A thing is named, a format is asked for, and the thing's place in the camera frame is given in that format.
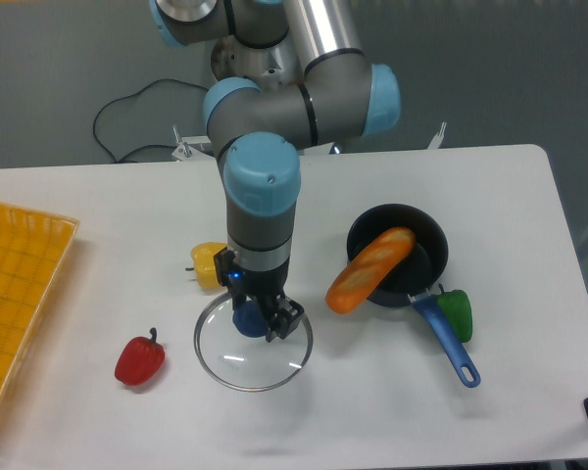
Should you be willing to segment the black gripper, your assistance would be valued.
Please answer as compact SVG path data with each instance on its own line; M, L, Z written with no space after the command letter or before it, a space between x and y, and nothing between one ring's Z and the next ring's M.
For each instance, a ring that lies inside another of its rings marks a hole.
M246 305L247 297L260 299L260 312L267 324L267 342L275 338L284 340L298 328L305 310L284 293L289 259L271 269L251 269L235 261L232 249L224 248L214 255L214 264L217 281L232 293L234 313Z

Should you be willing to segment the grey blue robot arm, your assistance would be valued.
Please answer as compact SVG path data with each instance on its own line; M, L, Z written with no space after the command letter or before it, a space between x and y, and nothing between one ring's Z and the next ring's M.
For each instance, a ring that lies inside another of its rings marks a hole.
M284 292L299 154L393 127L397 79L366 58L345 1L154 1L150 10L171 44L227 38L270 53L260 72L218 80L203 120L226 199L218 280L237 305L255 304L258 336L284 339L305 314Z

